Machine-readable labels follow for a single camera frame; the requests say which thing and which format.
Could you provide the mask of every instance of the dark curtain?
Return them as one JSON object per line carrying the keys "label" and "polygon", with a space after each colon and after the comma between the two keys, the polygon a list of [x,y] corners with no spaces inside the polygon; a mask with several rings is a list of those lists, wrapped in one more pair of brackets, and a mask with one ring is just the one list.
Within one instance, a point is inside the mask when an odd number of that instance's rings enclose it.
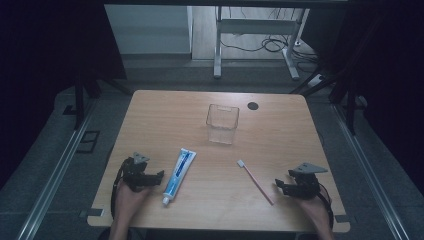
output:
{"label": "dark curtain", "polygon": [[424,193],[424,11],[395,5],[369,44],[356,71],[364,114],[401,166]]}
{"label": "dark curtain", "polygon": [[126,78],[101,3],[0,2],[1,186],[77,74]]}

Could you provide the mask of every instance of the wire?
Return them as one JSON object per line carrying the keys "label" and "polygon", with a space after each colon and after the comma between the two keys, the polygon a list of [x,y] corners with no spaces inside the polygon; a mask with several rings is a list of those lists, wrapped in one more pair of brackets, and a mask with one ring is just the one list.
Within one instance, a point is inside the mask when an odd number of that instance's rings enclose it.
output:
{"label": "wire", "polygon": [[294,55],[295,58],[306,60],[306,61],[309,61],[309,62],[312,62],[312,63],[318,63],[319,62],[318,57],[303,56],[303,54],[308,54],[308,53],[301,53],[301,52],[298,52],[298,51],[293,49],[293,55]]}
{"label": "wire", "polygon": [[286,12],[287,12],[287,8],[284,8],[283,17],[281,19],[284,20],[284,18],[286,17]]}
{"label": "wire", "polygon": [[[245,49],[245,48],[241,48],[241,47],[237,47],[237,46],[231,46],[231,45],[227,45],[227,44],[223,43],[222,41],[221,41],[221,44],[224,45],[225,47],[228,47],[228,48],[235,48],[235,49],[239,49],[239,50],[247,51],[247,52],[256,52],[256,51],[259,51],[261,49],[265,49],[268,52],[281,52],[281,50],[284,47],[287,46],[286,42],[279,40],[277,38],[272,38],[271,35],[269,35],[268,38],[265,38],[264,40],[262,40],[262,42],[261,42],[262,46],[260,48],[257,48],[257,49]],[[277,47],[277,49],[269,48],[268,47],[269,44],[273,44],[274,46]]]}
{"label": "wire", "polygon": [[302,72],[305,72],[305,73],[313,73],[314,72],[314,71],[307,71],[304,68],[302,68],[300,66],[300,64],[302,64],[302,63],[309,63],[310,64],[311,62],[298,62],[298,63],[296,63],[296,68],[299,69]]}
{"label": "wire", "polygon": [[275,19],[278,19],[278,17],[280,16],[280,12],[281,12],[281,8],[278,9],[277,16],[275,17]]}
{"label": "wire", "polygon": [[247,18],[246,15],[243,12],[243,7],[240,7],[240,11],[241,11],[241,14],[243,14],[244,18]]}
{"label": "wire", "polygon": [[310,56],[316,56],[317,54],[316,53],[301,53],[301,52],[298,52],[299,54],[303,54],[303,55],[310,55]]}
{"label": "wire", "polygon": [[296,11],[296,8],[293,8],[292,17],[290,18],[290,20],[293,20],[294,11]]}
{"label": "wire", "polygon": [[271,18],[271,15],[272,15],[272,13],[273,12],[275,12],[277,9],[276,8],[274,8],[270,13],[269,13],[269,15],[268,15],[268,19],[270,19]]}

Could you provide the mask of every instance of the toothbrush handle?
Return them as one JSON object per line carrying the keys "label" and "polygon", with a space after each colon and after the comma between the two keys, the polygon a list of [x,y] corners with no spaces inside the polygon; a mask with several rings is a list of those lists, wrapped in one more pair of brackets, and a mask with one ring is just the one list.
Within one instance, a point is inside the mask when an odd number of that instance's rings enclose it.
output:
{"label": "toothbrush handle", "polygon": [[249,176],[252,178],[252,180],[255,183],[255,185],[259,188],[259,190],[261,191],[261,193],[264,195],[264,197],[266,198],[266,200],[268,200],[269,204],[274,205],[274,201],[272,201],[271,198],[265,193],[265,191],[262,189],[261,185],[259,185],[258,180],[256,180],[256,178],[249,171],[249,169],[246,167],[246,165],[244,165],[244,168],[246,169],[246,171],[249,174]]}

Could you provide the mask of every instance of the wooden table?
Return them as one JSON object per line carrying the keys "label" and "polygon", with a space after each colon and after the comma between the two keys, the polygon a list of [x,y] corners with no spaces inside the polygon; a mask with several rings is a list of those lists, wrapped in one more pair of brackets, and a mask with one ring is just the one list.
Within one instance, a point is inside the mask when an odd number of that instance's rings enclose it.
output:
{"label": "wooden table", "polygon": [[[255,102],[257,110],[247,105]],[[208,141],[209,104],[240,108],[232,145]],[[176,198],[162,205],[162,193],[181,148],[197,152]],[[309,162],[329,170],[319,173],[333,199],[335,215],[345,215],[305,99],[300,95],[137,91],[123,121],[92,208],[104,209],[88,217],[92,226],[110,226],[110,195],[123,160],[140,152],[151,160],[146,174],[165,170],[162,184],[141,206],[132,226],[160,229],[313,231],[301,209],[274,179],[290,182],[288,170]],[[255,186],[242,159],[265,192]],[[335,232],[347,232],[349,223],[335,221]]]}

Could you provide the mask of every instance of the aluminum rail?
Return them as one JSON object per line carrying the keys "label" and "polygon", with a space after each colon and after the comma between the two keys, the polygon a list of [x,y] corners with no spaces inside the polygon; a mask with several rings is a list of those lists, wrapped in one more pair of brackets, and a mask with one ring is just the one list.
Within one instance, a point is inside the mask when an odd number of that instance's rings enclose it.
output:
{"label": "aluminum rail", "polygon": [[62,156],[59,159],[59,162],[53,170],[52,175],[47,181],[47,184],[44,186],[43,190],[38,196],[16,239],[34,239],[34,236],[47,213],[47,209],[49,208],[50,203],[52,202],[53,197],[56,194],[60,183],[62,182],[63,176],[68,169],[69,163],[74,156],[78,144],[84,135],[84,131],[91,120],[96,104],[97,100],[95,99],[91,99],[88,102],[86,118],[83,120],[80,128],[73,132],[71,139],[69,140],[65,150],[62,153]]}
{"label": "aluminum rail", "polygon": [[342,129],[342,132],[345,135],[353,154],[355,155],[355,159],[357,160],[359,167],[364,173],[365,179],[368,182],[371,192],[373,193],[374,198],[380,207],[380,210],[383,213],[383,216],[386,219],[390,230],[393,233],[393,236],[397,240],[409,239],[399,215],[397,214],[393,204],[381,186],[380,181],[374,173],[374,170],[368,161],[367,156],[362,150],[361,145],[359,144],[357,138],[353,136],[347,128],[340,106],[333,105],[333,110],[338,118],[340,128]]}

